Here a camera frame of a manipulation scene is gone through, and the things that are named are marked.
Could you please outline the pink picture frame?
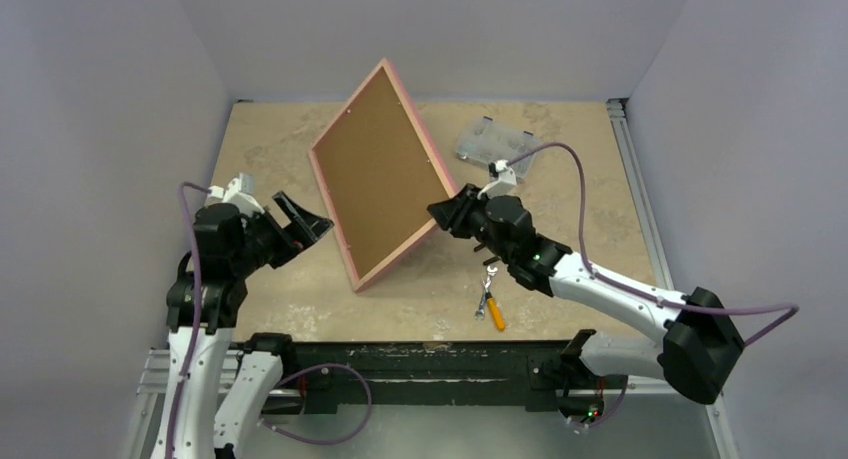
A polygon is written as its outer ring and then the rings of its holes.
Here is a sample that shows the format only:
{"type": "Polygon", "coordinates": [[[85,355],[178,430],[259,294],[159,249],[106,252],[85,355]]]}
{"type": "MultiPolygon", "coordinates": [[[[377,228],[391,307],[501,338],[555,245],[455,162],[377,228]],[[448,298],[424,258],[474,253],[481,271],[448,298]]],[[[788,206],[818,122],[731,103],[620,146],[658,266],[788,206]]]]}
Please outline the pink picture frame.
{"type": "Polygon", "coordinates": [[[459,190],[394,64],[381,59],[308,150],[351,288],[361,292],[436,227],[459,190]]]}

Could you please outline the yellow handled screwdriver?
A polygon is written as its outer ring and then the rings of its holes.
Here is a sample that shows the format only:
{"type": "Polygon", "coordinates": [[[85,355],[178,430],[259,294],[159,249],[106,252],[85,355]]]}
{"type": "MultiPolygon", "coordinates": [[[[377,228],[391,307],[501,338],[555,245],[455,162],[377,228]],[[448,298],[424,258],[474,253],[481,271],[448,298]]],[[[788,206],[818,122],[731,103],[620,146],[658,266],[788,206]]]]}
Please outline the yellow handled screwdriver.
{"type": "Polygon", "coordinates": [[[504,331],[506,329],[506,322],[501,312],[501,309],[497,303],[497,300],[490,292],[486,292],[484,294],[484,298],[486,300],[486,305],[488,307],[489,313],[494,321],[495,327],[498,331],[504,331]]]}

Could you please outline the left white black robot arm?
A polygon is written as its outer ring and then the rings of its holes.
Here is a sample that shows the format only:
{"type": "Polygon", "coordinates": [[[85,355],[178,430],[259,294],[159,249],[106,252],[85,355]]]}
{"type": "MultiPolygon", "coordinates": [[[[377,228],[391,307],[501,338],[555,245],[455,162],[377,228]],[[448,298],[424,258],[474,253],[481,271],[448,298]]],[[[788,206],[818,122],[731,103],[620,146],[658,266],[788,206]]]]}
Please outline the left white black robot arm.
{"type": "Polygon", "coordinates": [[[231,389],[219,395],[247,278],[287,264],[334,226],[283,192],[273,200],[289,219],[285,226],[248,193],[211,193],[215,203],[186,215],[190,250],[166,296],[169,369],[154,458],[241,455],[268,393],[289,386],[298,374],[291,337],[257,333],[246,344],[231,389]]]}

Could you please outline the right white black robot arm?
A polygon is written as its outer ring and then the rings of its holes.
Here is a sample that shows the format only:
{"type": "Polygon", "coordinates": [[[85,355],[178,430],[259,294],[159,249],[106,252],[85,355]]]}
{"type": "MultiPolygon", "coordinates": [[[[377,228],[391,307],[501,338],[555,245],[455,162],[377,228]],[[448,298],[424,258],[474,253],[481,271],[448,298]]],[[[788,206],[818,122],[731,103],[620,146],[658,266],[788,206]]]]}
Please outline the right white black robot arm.
{"type": "Polygon", "coordinates": [[[667,382],[682,396],[709,405],[746,345],[731,312],[713,292],[685,294],[656,288],[592,265],[569,246],[539,233],[516,196],[490,198],[472,184],[426,208],[438,227],[459,239],[475,239],[522,287],[572,300],[642,333],[628,359],[599,360],[587,348],[564,355],[561,371],[576,386],[597,376],[632,375],[667,382]]]}

